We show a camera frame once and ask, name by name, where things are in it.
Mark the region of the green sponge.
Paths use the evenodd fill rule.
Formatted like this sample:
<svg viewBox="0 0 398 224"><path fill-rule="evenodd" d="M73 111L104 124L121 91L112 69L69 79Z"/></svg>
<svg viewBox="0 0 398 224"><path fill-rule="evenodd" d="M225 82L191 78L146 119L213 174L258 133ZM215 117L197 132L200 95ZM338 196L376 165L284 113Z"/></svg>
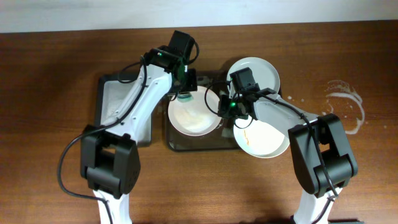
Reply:
<svg viewBox="0 0 398 224"><path fill-rule="evenodd" d="M189 92L177 95L177 101L179 101L181 103L186 103L186 102L191 101L191 100L193 100L193 96Z"/></svg>

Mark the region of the pink-white plate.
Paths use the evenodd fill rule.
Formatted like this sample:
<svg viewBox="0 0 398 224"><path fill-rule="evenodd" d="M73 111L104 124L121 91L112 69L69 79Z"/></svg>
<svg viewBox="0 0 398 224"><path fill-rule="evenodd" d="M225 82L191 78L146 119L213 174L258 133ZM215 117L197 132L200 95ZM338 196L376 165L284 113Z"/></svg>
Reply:
<svg viewBox="0 0 398 224"><path fill-rule="evenodd" d="M180 133L187 136L203 136L215 130L221 122L221 117L213 114L206 106L216 111L220 101L218 95L206 88L198 86L197 91L191 92L191 99L180 101L177 98L168 106L168 117L172 126Z"/></svg>

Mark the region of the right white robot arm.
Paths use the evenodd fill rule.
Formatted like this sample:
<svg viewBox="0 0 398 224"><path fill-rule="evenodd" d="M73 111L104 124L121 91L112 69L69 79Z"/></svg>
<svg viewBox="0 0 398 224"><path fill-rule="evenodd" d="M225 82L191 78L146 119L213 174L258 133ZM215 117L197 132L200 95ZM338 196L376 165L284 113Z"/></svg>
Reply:
<svg viewBox="0 0 398 224"><path fill-rule="evenodd" d="M252 117L281 132L290 144L294 172L303 189L290 221L329 222L334 202L358 173L358 163L337 115L305 112L269 88L223 95L217 114L223 118Z"/></svg>

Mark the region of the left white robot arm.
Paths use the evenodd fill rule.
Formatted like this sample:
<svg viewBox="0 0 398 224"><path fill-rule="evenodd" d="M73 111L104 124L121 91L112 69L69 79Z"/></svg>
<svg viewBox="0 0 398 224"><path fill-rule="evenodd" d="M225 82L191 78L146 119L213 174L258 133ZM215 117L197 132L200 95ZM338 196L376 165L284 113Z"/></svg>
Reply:
<svg viewBox="0 0 398 224"><path fill-rule="evenodd" d="M139 74L121 105L99 127L81 135L81 176L98 201L102 223L131 223L129 193L141 171L139 132L165 96L196 90L189 69L191 47L151 49L141 58Z"/></svg>

